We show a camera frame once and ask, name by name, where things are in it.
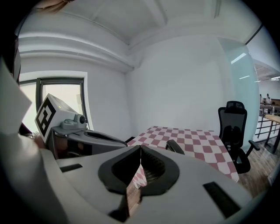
mesh backrest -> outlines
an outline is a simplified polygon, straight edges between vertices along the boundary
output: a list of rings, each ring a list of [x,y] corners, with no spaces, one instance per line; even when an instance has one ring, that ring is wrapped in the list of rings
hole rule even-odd
[[[244,105],[239,102],[235,103],[233,101],[232,103],[230,101],[227,106],[219,108],[220,138],[224,145],[241,148],[243,145],[247,111]]]

railing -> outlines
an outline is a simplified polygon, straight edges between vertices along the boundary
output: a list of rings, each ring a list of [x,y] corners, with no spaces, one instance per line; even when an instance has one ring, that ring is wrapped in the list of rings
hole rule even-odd
[[[258,138],[261,134],[266,134],[266,133],[271,132],[273,127],[274,127],[273,133],[275,133],[276,131],[279,130],[279,128],[277,129],[277,126],[279,126],[279,124],[277,124],[277,123],[273,124],[273,121],[271,121],[271,120],[263,120],[264,116],[267,114],[280,116],[280,106],[261,105],[259,107],[259,116],[261,116],[262,119],[260,121],[258,121],[258,123],[260,123],[260,127],[257,127],[257,130],[259,129],[259,133],[255,134],[258,136]],[[267,122],[271,122],[270,125],[263,126],[263,123],[267,123]],[[269,131],[262,132],[262,129],[269,128],[269,127],[270,127]]]

wooden floor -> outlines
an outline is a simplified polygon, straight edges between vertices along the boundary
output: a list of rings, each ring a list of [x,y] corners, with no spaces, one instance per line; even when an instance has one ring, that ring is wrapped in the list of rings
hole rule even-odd
[[[269,188],[267,177],[271,173],[278,159],[280,158],[280,145],[273,155],[264,148],[264,143],[259,143],[260,151],[253,150],[249,155],[251,169],[248,173],[239,174],[238,183],[247,189],[252,197],[256,197],[262,191]],[[126,189],[127,201],[130,216],[135,212],[140,203],[140,190],[133,182]]]

desk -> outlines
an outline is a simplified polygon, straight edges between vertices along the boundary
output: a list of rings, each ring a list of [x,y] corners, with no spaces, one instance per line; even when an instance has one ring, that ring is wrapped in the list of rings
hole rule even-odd
[[[239,177],[235,165],[226,147],[214,131],[191,131],[189,129],[153,126],[131,140],[128,145],[147,145],[165,150],[166,141],[171,139],[183,149],[185,156],[203,160],[227,177],[238,181]],[[142,166],[137,170],[133,182],[137,188],[147,184]]]
[[[278,117],[278,116],[275,116],[275,115],[266,115],[265,118],[267,118],[268,120],[274,121],[274,122],[276,122],[277,124],[280,124],[280,117]],[[264,146],[265,146],[265,148],[266,148],[270,153],[275,154],[276,149],[277,149],[278,144],[279,144],[279,140],[280,140],[280,130],[278,130],[278,135],[277,135],[277,138],[276,138],[276,140],[275,140],[274,145],[273,145],[273,146],[270,146],[270,145],[268,144],[268,140],[270,139],[270,133],[271,133],[272,125],[273,125],[273,122],[271,122],[269,134],[268,134],[268,137],[267,137],[267,140],[266,140]]]

office chair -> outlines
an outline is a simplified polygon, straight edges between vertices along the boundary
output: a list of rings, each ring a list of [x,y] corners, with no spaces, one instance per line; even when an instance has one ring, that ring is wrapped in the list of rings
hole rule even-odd
[[[249,154],[253,148],[257,151],[260,150],[259,146],[252,140],[249,140],[251,146],[246,154],[241,149],[243,145],[247,111],[243,103],[229,101],[227,102],[226,107],[219,108],[218,113],[220,119],[219,137],[228,150],[237,173],[247,173],[251,168],[248,159]]]

